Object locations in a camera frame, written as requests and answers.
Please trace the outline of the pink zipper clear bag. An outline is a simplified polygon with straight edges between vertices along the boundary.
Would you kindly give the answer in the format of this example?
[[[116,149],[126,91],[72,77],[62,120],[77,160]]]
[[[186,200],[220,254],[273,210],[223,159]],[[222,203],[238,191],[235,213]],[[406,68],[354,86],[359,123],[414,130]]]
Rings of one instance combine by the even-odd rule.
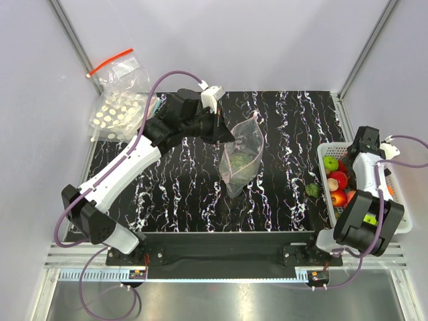
[[[264,137],[257,122],[258,111],[236,124],[231,133],[235,140],[224,144],[219,174],[230,198],[237,197],[258,174],[264,148]]]

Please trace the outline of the green netted melon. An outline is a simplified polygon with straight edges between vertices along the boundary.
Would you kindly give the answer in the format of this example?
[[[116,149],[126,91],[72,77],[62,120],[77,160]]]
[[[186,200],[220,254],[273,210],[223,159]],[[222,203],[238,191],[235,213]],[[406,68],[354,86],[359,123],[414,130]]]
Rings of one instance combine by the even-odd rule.
[[[232,184],[244,185],[256,176],[259,164],[252,155],[235,152],[229,157],[229,160],[231,164],[230,182]]]

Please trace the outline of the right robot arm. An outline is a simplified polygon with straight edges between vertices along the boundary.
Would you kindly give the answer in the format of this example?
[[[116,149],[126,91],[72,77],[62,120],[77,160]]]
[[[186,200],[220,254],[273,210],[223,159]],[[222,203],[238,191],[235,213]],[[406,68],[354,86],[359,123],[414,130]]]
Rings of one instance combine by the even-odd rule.
[[[385,252],[405,215],[404,206],[394,200],[387,188],[386,160],[379,130],[361,126],[338,159],[345,168],[346,189],[355,190],[352,198],[346,193],[334,196],[327,183],[332,174],[327,174],[325,167],[320,169],[328,207],[339,203],[342,213],[332,229],[317,232],[314,242],[304,248],[309,264],[318,265],[328,253],[341,250],[358,258],[378,257]]]

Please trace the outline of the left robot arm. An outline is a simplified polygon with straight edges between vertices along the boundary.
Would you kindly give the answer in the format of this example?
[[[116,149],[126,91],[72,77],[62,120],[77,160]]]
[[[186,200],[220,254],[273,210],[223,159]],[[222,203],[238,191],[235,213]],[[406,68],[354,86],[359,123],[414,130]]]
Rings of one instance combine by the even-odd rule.
[[[180,89],[144,125],[142,135],[132,138],[126,148],[104,169],[78,188],[62,191],[65,216],[92,244],[104,244],[121,252],[131,265],[144,258],[141,238],[107,216],[123,190],[150,165],[161,159],[184,138],[198,137],[208,144],[232,142],[218,101],[225,90],[211,86],[201,93]]]

